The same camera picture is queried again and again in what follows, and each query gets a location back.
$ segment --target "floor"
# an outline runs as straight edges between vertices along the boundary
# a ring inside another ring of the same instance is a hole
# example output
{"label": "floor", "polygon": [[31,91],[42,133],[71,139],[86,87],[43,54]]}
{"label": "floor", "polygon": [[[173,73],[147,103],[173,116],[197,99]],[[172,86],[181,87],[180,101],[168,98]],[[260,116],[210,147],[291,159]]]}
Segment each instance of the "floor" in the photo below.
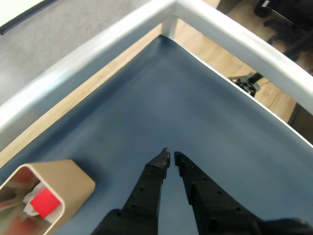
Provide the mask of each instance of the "floor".
{"label": "floor", "polygon": [[[208,4],[215,5],[215,0],[204,0]],[[242,0],[233,10],[228,13],[228,16],[242,24],[250,31],[257,34],[263,39],[269,38],[275,32],[270,28],[263,27],[263,21],[265,19],[258,18],[253,13],[253,8],[255,6],[254,0]],[[95,33],[99,29],[92,30],[88,33],[84,39],[87,40],[91,34]],[[74,33],[74,29],[71,29],[67,33],[68,38],[72,38],[70,35]],[[11,144],[9,144],[2,152],[0,152],[0,167],[5,164],[9,159],[15,156],[22,148],[24,148],[28,143],[30,143],[34,138],[36,138],[41,132],[53,124],[56,120],[61,118],[65,113],[67,113],[71,108],[88,96],[92,91],[97,89],[103,82],[105,82],[110,76],[117,72],[121,67],[123,67],[128,61],[130,61],[138,52],[140,52],[150,41],[152,41],[160,33],[160,25],[155,29],[150,31],[146,36],[141,38],[138,42],[132,45],[124,53],[115,58],[107,66],[101,69],[98,73],[92,76],[89,80],[83,83],[80,87],[74,90],[69,94],[65,99],[60,103],[54,106],[46,114],[44,114],[40,119],[33,123],[28,129],[26,129],[19,137],[17,137]],[[192,53],[196,54],[202,60],[209,63],[213,68],[221,72],[225,76],[238,76],[249,74],[253,71],[251,67],[240,61],[235,56],[231,55],[225,49],[220,47],[218,44],[210,40],[209,38],[204,37],[201,33],[184,23],[179,21],[177,26],[175,41],[178,42],[183,47],[187,48]],[[69,45],[69,48],[73,48],[66,39],[63,39],[63,42],[66,45]],[[276,45],[280,50],[283,50],[284,47],[281,44]],[[52,54],[51,59],[48,52],[43,54],[45,58],[45,66],[48,66],[48,61],[53,64],[53,61],[57,60],[57,57],[61,54],[66,54],[62,52],[60,48],[56,48],[57,53]],[[33,70],[32,73],[38,72],[40,69]],[[294,109],[296,102],[285,94],[278,87],[274,86],[272,83],[268,82],[265,78],[260,80],[261,91],[257,93],[256,99],[263,103],[266,107],[272,110],[277,114],[282,120],[288,121],[290,115]]]}
{"label": "floor", "polygon": [[0,105],[149,0],[58,0],[0,36]]}

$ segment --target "beige container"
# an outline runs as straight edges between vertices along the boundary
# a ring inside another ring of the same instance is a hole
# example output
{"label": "beige container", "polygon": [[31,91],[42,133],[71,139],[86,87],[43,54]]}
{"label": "beige container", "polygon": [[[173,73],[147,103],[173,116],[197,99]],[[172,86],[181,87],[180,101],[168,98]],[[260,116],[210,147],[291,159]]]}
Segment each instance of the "beige container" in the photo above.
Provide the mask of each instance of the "beige container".
{"label": "beige container", "polygon": [[[23,198],[39,182],[61,202],[62,212],[52,224],[23,212]],[[0,187],[0,234],[49,235],[72,218],[94,189],[95,182],[72,160],[23,164]]]}

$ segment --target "gray carpet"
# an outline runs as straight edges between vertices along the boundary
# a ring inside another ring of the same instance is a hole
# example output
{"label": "gray carpet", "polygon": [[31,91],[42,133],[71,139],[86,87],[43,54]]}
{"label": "gray carpet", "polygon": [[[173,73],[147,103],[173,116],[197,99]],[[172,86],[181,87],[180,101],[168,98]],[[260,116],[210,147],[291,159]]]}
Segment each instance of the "gray carpet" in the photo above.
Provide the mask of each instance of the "gray carpet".
{"label": "gray carpet", "polygon": [[149,0],[58,0],[0,36],[0,105]]}

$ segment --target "white surface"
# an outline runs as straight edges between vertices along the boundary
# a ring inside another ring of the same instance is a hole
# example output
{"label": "white surface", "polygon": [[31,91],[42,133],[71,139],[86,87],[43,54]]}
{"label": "white surface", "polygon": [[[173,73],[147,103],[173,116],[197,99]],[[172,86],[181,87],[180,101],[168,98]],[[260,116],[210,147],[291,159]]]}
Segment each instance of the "white surface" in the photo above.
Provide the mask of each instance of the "white surface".
{"label": "white surface", "polygon": [[[312,77],[278,50],[201,0],[152,0],[80,46],[3,104],[0,150],[69,92],[173,15],[256,69],[313,114]],[[171,34],[174,23],[166,25],[163,30]]]}
{"label": "white surface", "polygon": [[41,1],[42,0],[0,0],[0,26]]}

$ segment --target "dark blue surface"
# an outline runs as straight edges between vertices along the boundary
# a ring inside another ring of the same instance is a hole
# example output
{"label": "dark blue surface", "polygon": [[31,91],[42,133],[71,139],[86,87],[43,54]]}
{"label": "dark blue surface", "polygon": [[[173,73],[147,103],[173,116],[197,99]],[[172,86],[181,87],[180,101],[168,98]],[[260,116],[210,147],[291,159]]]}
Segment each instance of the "dark blue surface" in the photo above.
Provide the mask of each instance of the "dark blue surface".
{"label": "dark blue surface", "polygon": [[[252,99],[159,36],[109,81],[0,169],[74,159],[96,190],[56,235],[88,235],[122,208],[144,165],[181,151],[262,219],[313,224],[313,150]],[[164,180],[160,235],[198,234],[173,164]]]}

